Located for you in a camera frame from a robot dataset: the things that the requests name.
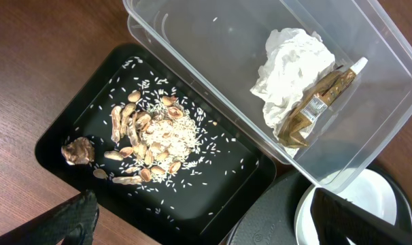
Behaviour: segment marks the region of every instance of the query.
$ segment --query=white label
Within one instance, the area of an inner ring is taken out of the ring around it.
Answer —
[[[318,97],[313,96],[310,102],[300,111],[311,123],[327,110],[328,106]]]

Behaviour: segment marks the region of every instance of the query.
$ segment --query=black plate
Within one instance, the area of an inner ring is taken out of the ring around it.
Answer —
[[[141,89],[144,80],[150,85]],[[176,90],[175,96],[190,110],[191,118],[207,131],[198,134],[203,134],[200,152],[193,152],[187,160],[203,157],[203,162],[180,170],[171,177],[171,183],[148,182],[143,189],[96,179],[92,174],[100,167],[107,174],[125,176],[122,170],[134,164],[132,158],[122,166],[121,162],[102,157],[107,150],[128,146],[126,138],[119,146],[111,141],[109,114],[114,104],[128,103],[127,95],[133,90],[149,91],[141,96],[144,103],[138,103],[138,109],[147,107],[147,102],[154,103],[158,94],[171,95]],[[196,117],[197,108],[205,112],[202,121]],[[92,165],[69,166],[61,156],[61,146],[80,136],[93,141],[96,160]],[[215,153],[207,147],[211,142],[216,144]],[[113,50],[40,138],[35,155],[47,170],[79,191],[94,190],[103,207],[163,244],[219,243],[275,177],[274,163],[243,132],[148,51],[134,44]]]

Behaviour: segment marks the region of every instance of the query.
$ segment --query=white plate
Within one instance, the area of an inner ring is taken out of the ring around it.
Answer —
[[[301,197],[294,220],[295,237],[298,245],[318,245],[315,225],[310,206],[315,186],[310,186]],[[379,174],[365,169],[342,192],[338,194],[354,205],[394,225],[396,221],[396,199],[390,184]]]

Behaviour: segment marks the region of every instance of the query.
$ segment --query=wooden table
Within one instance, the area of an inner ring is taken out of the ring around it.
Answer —
[[[381,0],[412,45],[412,0]],[[118,44],[122,2],[0,0],[0,235],[78,192],[34,157],[38,137]],[[412,117],[379,155],[412,202]],[[155,244],[101,208],[95,244]]]

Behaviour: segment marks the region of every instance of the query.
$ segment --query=clear plastic bin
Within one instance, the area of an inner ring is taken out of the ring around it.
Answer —
[[[132,35],[245,131],[270,157],[331,191],[347,186],[412,114],[412,48],[376,0],[124,0]],[[250,93],[273,29],[316,31],[363,72],[292,159]]]

